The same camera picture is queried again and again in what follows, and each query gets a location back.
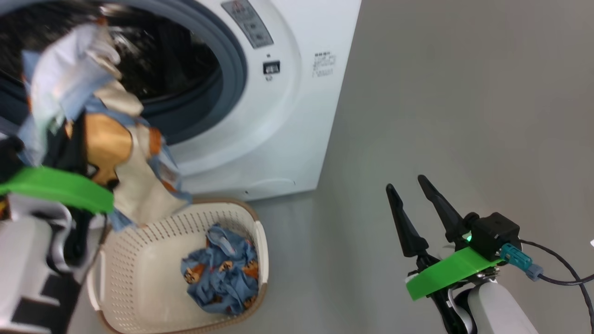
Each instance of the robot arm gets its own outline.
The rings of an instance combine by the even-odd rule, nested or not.
[[[463,219],[425,176],[419,176],[419,183],[456,253],[444,260],[427,253],[427,241],[419,236],[400,196],[389,184],[386,192],[402,252],[405,257],[417,258],[417,270],[407,279],[411,297],[431,298],[448,334],[538,334],[516,300],[495,280],[501,247],[521,247],[519,226],[498,213],[487,218],[471,213]],[[474,287],[454,296],[454,290],[468,284]]]
[[[113,195],[79,174],[25,167],[20,149],[0,141],[0,333],[65,334],[99,248],[89,227],[105,231]]]

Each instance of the beige plastic basket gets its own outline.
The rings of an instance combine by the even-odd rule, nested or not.
[[[260,290],[239,316],[204,312],[186,293],[181,259],[206,246],[215,223],[249,238],[256,247]],[[268,245],[262,224],[245,203],[202,201],[143,228],[111,232],[87,277],[91,305],[110,333],[203,333],[238,323],[262,303],[268,282]]]

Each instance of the blue patterned garment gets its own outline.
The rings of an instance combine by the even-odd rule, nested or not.
[[[241,314],[258,295],[258,258],[251,242],[219,224],[207,246],[182,259],[188,294],[208,313]]]

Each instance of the clothing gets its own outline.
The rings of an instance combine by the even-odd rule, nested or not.
[[[113,80],[97,58],[113,64],[120,61],[107,27],[98,24],[76,27],[41,55],[23,52],[31,115],[18,135],[25,144],[27,163],[41,165],[47,150],[47,130],[59,128],[64,120],[77,119],[88,97]]]
[[[206,237],[206,248],[182,259],[188,294],[208,313],[241,314],[258,295],[254,246],[219,224],[213,225]]]
[[[24,51],[31,116],[18,132],[25,144],[21,160],[38,166],[39,159],[45,165],[43,157],[52,157],[48,148],[62,147],[52,139],[48,145],[47,138],[68,141],[73,124],[84,124],[83,171],[76,173],[85,174],[88,163],[94,171],[86,176],[113,191],[115,210],[108,217],[116,232],[165,218],[191,202],[181,191],[166,139],[140,117],[142,103],[118,81],[118,62],[100,24],[76,27],[42,54]]]

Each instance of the washing machine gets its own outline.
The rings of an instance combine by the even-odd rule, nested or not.
[[[0,0],[0,130],[27,115],[20,49],[41,49],[56,39],[53,25],[99,11],[120,47],[122,83],[168,139],[184,190],[242,200],[313,190],[360,4]]]

